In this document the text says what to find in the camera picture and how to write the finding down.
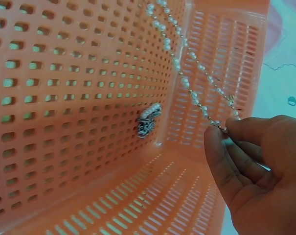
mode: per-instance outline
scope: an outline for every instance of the small pearl bracelet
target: small pearl bracelet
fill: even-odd
[[[157,0],[157,4],[159,4],[162,8],[164,8],[165,14],[168,15],[168,21],[174,25],[174,27],[176,28],[176,33],[183,39],[183,46],[187,47],[188,50],[190,51],[189,55],[197,63],[198,69],[204,72],[204,74],[207,76],[209,84],[211,84],[213,87],[215,87],[216,91],[220,95],[222,95],[224,99],[227,100],[229,107],[233,110],[232,114],[235,117],[237,117],[238,119],[240,119],[238,111],[233,106],[235,97],[233,95],[226,96],[224,91],[222,91],[221,88],[219,88],[216,84],[214,84],[213,76],[209,75],[205,71],[206,70],[205,66],[200,64],[200,61],[198,60],[197,55],[191,51],[191,48],[189,47],[189,44],[188,44],[188,39],[182,35],[182,28],[178,26],[178,21],[175,20],[173,18],[173,16],[170,14],[170,9],[167,7],[167,2],[165,0]],[[184,76],[183,72],[181,71],[180,60],[175,57],[175,54],[171,49],[171,39],[166,37],[166,34],[164,33],[166,31],[166,25],[161,24],[158,21],[158,17],[154,14],[154,10],[155,10],[154,4],[150,3],[147,5],[146,14],[153,18],[153,20],[154,20],[152,23],[153,27],[157,28],[161,32],[161,36],[164,38],[164,50],[168,51],[170,56],[173,58],[174,68],[178,72],[178,75],[181,76],[182,85],[183,85],[183,87],[185,87],[188,90],[188,92],[192,98],[192,104],[197,105],[200,108],[200,110],[203,113],[203,117],[208,119],[210,121],[211,125],[218,127],[219,129],[221,129],[224,132],[227,132],[226,128],[222,128],[220,126],[220,121],[213,120],[208,115],[207,107],[200,104],[200,102],[198,100],[198,94],[195,91],[191,90],[188,78],[186,76]]]
[[[147,108],[146,110],[144,110],[140,117],[143,119],[146,119],[147,117],[149,117],[152,113],[154,113],[156,110],[161,109],[161,105],[159,103],[155,103],[153,105],[151,105],[149,108]]]

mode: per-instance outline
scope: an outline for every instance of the plastic basket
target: plastic basket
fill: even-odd
[[[0,233],[220,233],[208,123],[176,82],[146,4],[0,0]],[[169,5],[200,62],[249,116],[269,1]],[[192,89],[225,120],[229,108],[168,28]],[[163,114],[141,140],[136,118],[154,102]]]

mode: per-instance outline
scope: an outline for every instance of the white bead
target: white bead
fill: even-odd
[[[190,95],[193,99],[196,99],[198,97],[198,94],[195,92],[191,92]]]
[[[166,1],[162,1],[161,2],[161,6],[166,6],[167,5],[167,2]]]
[[[181,65],[175,65],[175,69],[176,69],[177,71],[180,71],[180,70],[181,70]]]
[[[203,71],[205,70],[205,67],[203,65],[198,65],[198,68]]]
[[[180,64],[180,60],[179,60],[178,58],[174,58],[173,60],[174,60],[174,64],[175,64],[175,65]]]
[[[183,87],[185,87],[185,88],[189,88],[189,87],[190,87],[189,82],[184,82],[182,85],[183,85]]]
[[[159,21],[153,21],[153,27],[159,27],[160,23]]]
[[[153,10],[147,10],[147,11],[146,11],[146,14],[147,14],[148,16],[152,16],[152,15],[153,15]]]
[[[159,26],[159,30],[160,30],[161,32],[164,32],[164,31],[166,30],[166,26],[165,26],[164,24],[161,24],[161,25]]]
[[[217,91],[219,94],[224,94],[224,92],[222,91],[221,88],[217,88],[216,91]]]
[[[171,44],[171,39],[170,38],[165,38],[164,39],[164,44]]]
[[[182,83],[186,83],[186,82],[189,82],[189,81],[188,81],[188,78],[183,77],[183,78],[182,78]]]
[[[165,44],[164,45],[164,50],[169,51],[171,49],[171,45]]]
[[[148,7],[149,10],[153,10],[154,9],[154,4],[152,4],[152,3],[148,4],[147,7]]]
[[[194,59],[194,60],[197,59],[197,56],[196,56],[196,54],[195,54],[194,52],[191,52],[191,53],[190,53],[190,56],[191,56],[191,58]]]
[[[191,103],[194,104],[194,105],[198,105],[199,104],[199,101],[198,101],[198,99],[193,99],[191,101]]]
[[[213,82],[214,82],[213,77],[212,76],[208,76],[207,78],[208,78],[208,82],[210,84],[213,84]]]

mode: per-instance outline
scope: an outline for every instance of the pearl necklace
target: pearl necklace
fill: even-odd
[[[214,84],[213,76],[209,75],[205,71],[206,70],[205,66],[200,64],[200,62],[197,58],[197,55],[191,51],[191,48],[188,45],[188,39],[182,35],[182,28],[178,26],[178,21],[175,20],[173,18],[173,16],[170,14],[170,9],[167,7],[167,2],[165,0],[157,0],[157,4],[159,4],[162,8],[164,8],[164,13],[167,14],[167,16],[168,16],[168,21],[174,25],[174,27],[176,28],[176,33],[183,39],[183,46],[187,47],[188,50],[190,51],[189,55],[197,63],[198,69],[201,70],[207,76],[209,84],[211,84],[216,89],[216,91],[220,95],[222,95],[224,99],[227,100],[229,107],[233,110],[232,114],[237,119],[240,119],[238,111],[233,106],[235,97],[233,95],[226,96],[224,91],[221,88],[219,88],[216,84]],[[226,133],[227,129],[222,128],[220,126],[220,121],[213,120],[208,115],[207,107],[200,104],[200,102],[198,100],[198,94],[196,92],[194,92],[193,90],[191,90],[188,78],[186,76],[184,76],[183,72],[181,71],[180,60],[175,57],[174,52],[171,50],[171,39],[166,37],[166,34],[165,34],[166,25],[161,24],[158,21],[158,17],[154,14],[154,10],[155,10],[154,4],[150,3],[147,5],[146,14],[153,18],[153,23],[152,23],[153,27],[157,28],[161,32],[161,36],[164,38],[164,50],[168,51],[170,56],[173,58],[174,68],[178,72],[178,75],[181,77],[181,82],[182,82],[183,87],[185,87],[188,90],[188,92],[192,98],[192,104],[197,105],[199,107],[199,109],[202,111],[203,117],[208,119],[210,121],[211,125],[218,127],[219,129],[221,129],[223,132]]]

